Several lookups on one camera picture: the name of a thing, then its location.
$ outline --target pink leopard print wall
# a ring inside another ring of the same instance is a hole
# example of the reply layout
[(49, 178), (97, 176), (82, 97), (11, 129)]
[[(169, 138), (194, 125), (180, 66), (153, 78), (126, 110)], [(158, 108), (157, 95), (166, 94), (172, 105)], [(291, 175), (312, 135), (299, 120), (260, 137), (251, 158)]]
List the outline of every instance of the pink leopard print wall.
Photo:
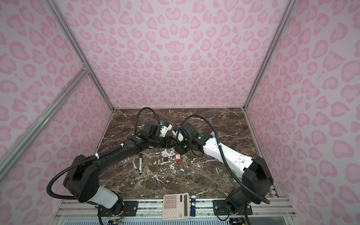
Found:
[(243, 106), (287, 0), (58, 0), (115, 107)]
[(0, 3), (0, 160), (81, 68), (41, 0)]
[(300, 224), (360, 224), (360, 1), (301, 0), (248, 112)]
[[(61, 200), (46, 193), (49, 180), (73, 159), (97, 148), (110, 111), (85, 77), (76, 91), (0, 183), (0, 224), (51, 224)], [(53, 186), (69, 195), (59, 178)]]

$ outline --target small red package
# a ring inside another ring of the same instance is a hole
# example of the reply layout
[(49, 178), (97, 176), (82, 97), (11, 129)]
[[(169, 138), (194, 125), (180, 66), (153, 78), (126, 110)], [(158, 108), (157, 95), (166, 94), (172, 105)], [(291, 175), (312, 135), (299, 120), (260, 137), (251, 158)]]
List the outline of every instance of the small red package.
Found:
[(181, 155), (179, 153), (175, 153), (175, 161), (181, 161)]

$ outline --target brown marble surface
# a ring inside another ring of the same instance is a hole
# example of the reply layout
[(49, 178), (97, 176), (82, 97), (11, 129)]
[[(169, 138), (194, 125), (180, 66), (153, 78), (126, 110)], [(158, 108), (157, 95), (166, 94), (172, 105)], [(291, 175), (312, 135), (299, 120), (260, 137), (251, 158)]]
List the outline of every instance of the brown marble surface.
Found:
[[(257, 156), (246, 119), (240, 108), (206, 109), (155, 109), (159, 120), (168, 121), (173, 126), (180, 124), (191, 114), (207, 118), (217, 129), (220, 141), (232, 149), (251, 156)], [(134, 121), (138, 109), (118, 109), (109, 124), (99, 152), (121, 144), (134, 131)], [(138, 131), (146, 121), (156, 120), (151, 111), (145, 110), (138, 120)], [(202, 120), (187, 120), (198, 132), (211, 132)], [(197, 157), (188, 152), (181, 162), (175, 162), (174, 148), (147, 149), (143, 151), (143, 172), (139, 175), (139, 155), (112, 166), (99, 178), (101, 185), (118, 192), (123, 198), (162, 198), (164, 194), (189, 192), (198, 198), (224, 198), (236, 181), (218, 160), (203, 156)], [(169, 156), (163, 162), (163, 155)]]

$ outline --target calculator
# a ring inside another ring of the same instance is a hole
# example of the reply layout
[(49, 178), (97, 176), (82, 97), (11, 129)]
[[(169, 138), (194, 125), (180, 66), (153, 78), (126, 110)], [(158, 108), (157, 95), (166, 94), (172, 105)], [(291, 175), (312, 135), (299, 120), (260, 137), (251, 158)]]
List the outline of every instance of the calculator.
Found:
[(184, 220), (189, 217), (189, 193), (164, 195), (162, 202), (163, 220)]

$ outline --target marker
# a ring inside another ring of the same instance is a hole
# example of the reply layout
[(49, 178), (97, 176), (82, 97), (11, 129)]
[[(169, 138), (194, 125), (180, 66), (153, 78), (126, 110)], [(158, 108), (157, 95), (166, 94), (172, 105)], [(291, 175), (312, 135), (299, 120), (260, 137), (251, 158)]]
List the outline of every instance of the marker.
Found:
[(143, 154), (139, 153), (139, 175), (141, 175), (141, 168), (143, 167)]

